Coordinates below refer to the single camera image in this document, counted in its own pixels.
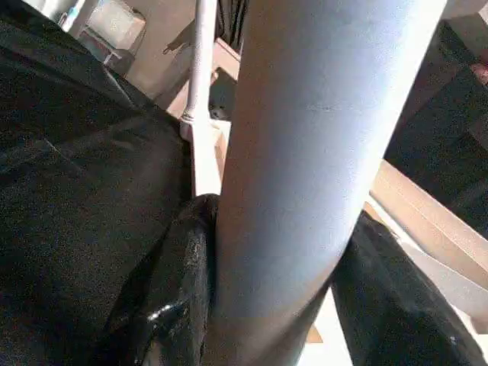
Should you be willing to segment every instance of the white pole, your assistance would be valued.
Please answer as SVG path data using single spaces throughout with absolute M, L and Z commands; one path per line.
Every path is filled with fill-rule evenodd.
M 445 3 L 250 2 L 204 364 L 294 364 Z
M 216 16 L 217 0 L 197 0 L 188 102 L 181 116 L 181 119 L 187 123 L 181 124 L 181 136 L 186 140 L 188 140 L 188 124 L 210 121 L 208 100 Z

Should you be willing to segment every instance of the white cylindrical post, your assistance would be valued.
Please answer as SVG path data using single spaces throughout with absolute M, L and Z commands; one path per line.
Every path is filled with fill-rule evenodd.
M 250 2 L 207 365 L 296 361 L 279 340 L 345 250 L 445 3 Z
M 181 117 L 184 122 L 190 124 L 198 123 L 201 120 L 210 120 L 208 100 L 216 16 L 217 0 L 197 0 L 188 102 Z M 188 125 L 186 123 L 181 124 L 181 135 L 184 138 L 188 136 Z

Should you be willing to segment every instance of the black covering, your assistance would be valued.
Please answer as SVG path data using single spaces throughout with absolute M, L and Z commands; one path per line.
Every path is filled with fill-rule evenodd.
M 355 366 L 486 364 L 437 287 L 366 213 L 335 270 L 332 290 Z
M 488 152 L 468 128 L 488 88 L 465 66 L 393 135 L 385 159 L 488 238 Z
M 5 6 L 0 364 L 86 364 L 127 276 L 191 197 L 189 146 L 59 28 Z
M 248 6 L 249 0 L 219 0 L 215 34 L 236 52 L 242 46 Z
M 187 205 L 130 275 L 93 364 L 199 365 L 214 283 L 218 197 Z

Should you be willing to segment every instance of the glossy black surface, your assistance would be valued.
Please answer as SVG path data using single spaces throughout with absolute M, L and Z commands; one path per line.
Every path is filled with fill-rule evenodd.
M 191 197 L 178 122 L 47 22 L 0 7 L 2 365 L 86 364 Z
M 215 195 L 195 198 L 133 271 L 94 364 L 201 364 L 214 285 L 217 205 Z
M 438 288 L 366 213 L 331 285 L 354 365 L 486 365 Z

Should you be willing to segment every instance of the wooden plank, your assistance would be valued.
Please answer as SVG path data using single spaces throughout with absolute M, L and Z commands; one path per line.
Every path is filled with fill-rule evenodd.
M 488 241 L 385 161 L 371 196 L 427 254 L 488 288 Z

